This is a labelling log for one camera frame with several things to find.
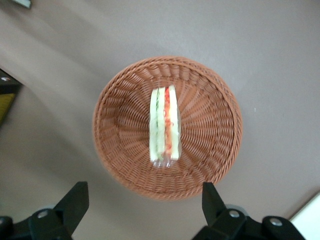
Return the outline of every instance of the tomato slice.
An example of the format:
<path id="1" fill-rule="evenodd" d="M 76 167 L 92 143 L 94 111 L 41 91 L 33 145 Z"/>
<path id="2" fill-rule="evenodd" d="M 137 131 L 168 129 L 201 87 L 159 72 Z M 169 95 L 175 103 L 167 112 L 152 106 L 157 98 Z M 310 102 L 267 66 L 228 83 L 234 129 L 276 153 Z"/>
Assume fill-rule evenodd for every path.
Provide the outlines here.
<path id="1" fill-rule="evenodd" d="M 170 94 L 169 87 L 164 92 L 164 124 L 165 124 L 165 155 L 171 157 L 172 153 L 172 137 L 171 137 L 171 118 L 170 118 Z"/>

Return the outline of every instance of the packaged sandwich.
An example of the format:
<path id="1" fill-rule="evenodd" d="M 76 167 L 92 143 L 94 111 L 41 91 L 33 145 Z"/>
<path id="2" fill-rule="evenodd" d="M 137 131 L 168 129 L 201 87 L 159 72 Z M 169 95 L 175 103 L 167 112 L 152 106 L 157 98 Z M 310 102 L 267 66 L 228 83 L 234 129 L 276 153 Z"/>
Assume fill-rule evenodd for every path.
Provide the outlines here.
<path id="1" fill-rule="evenodd" d="M 175 86 L 154 89 L 150 101 L 150 161 L 171 167 L 181 156 L 181 124 Z"/>

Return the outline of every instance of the sandwich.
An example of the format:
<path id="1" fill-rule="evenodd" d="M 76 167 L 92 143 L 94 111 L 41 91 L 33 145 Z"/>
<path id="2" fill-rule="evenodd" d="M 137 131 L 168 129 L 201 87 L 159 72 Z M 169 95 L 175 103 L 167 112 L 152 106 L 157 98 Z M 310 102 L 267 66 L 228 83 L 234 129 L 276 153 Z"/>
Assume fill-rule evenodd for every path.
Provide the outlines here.
<path id="1" fill-rule="evenodd" d="M 150 161 L 168 166 L 181 155 L 180 114 L 175 86 L 154 89 L 150 100 Z"/>

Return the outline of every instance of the brown wicker basket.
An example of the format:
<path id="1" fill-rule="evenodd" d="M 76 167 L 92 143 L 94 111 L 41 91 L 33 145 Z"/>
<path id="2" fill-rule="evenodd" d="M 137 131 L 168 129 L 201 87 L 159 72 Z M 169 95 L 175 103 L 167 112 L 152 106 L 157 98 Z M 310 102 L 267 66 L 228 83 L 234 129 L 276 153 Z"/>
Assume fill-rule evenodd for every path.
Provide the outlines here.
<path id="1" fill-rule="evenodd" d="M 155 168 L 149 156 L 152 90 L 174 85 L 181 115 L 180 160 Z M 127 188 L 153 199 L 195 196 L 202 184 L 218 182 L 239 151 L 242 118 L 238 103 L 213 70 L 185 57 L 138 61 L 119 72 L 101 92 L 93 115 L 98 154 Z"/>

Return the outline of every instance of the basket rim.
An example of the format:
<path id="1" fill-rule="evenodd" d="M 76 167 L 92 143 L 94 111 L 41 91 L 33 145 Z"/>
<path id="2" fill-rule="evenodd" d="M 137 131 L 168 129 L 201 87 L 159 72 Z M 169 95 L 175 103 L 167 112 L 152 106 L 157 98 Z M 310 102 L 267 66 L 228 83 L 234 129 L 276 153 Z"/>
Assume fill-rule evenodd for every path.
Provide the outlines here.
<path id="1" fill-rule="evenodd" d="M 102 154 L 102 145 L 101 145 L 101 142 L 98 140 L 100 138 L 99 129 L 101 124 L 101 111 L 102 111 L 101 106 L 106 101 L 109 94 L 117 86 L 117 83 L 122 81 L 125 77 L 130 76 L 134 72 L 144 69 L 145 67 L 157 66 L 159 64 L 183 66 L 199 73 L 200 75 L 206 77 L 212 84 L 215 85 L 217 90 L 222 94 L 224 100 L 227 102 L 228 107 L 231 110 L 232 119 L 234 122 L 233 141 L 232 141 L 232 146 L 229 150 L 229 156 L 228 156 L 229 161 L 227 161 L 226 168 L 220 174 L 221 176 L 218 178 L 218 181 L 220 181 L 226 175 L 226 172 L 235 163 L 235 160 L 237 158 L 237 155 L 239 153 L 239 149 L 242 143 L 243 122 L 242 122 L 242 115 L 240 112 L 239 104 L 237 102 L 237 99 L 235 98 L 235 96 L 227 86 L 227 84 L 214 70 L 184 56 L 164 55 L 164 56 L 149 57 L 149 58 L 134 62 L 129 66 L 125 67 L 120 72 L 118 72 L 118 74 L 116 74 L 101 91 L 98 101 L 96 103 L 96 106 L 94 108 L 93 118 L 92 118 L 93 140 L 94 140 L 95 148 L 98 152 L 100 161 L 103 164 L 103 166 L 117 181 L 119 181 L 122 185 L 124 185 L 128 189 L 140 195 L 143 195 L 145 197 L 158 199 L 158 200 L 179 200 L 182 198 L 186 199 L 199 194 L 202 191 L 202 184 L 200 184 L 197 188 L 195 188 L 194 191 L 190 191 L 190 192 L 186 192 L 183 190 L 172 191 L 172 192 L 167 191 L 166 193 L 150 192 L 147 190 L 142 191 L 141 188 L 139 188 L 138 190 L 136 189 L 133 183 L 130 183 L 128 180 L 123 179 L 117 174 L 116 171 L 113 170 L 112 165 L 107 161 L 107 156 L 105 154 Z M 214 176 L 212 176 L 209 180 L 211 180 L 209 182 L 212 182 L 214 180 Z"/>

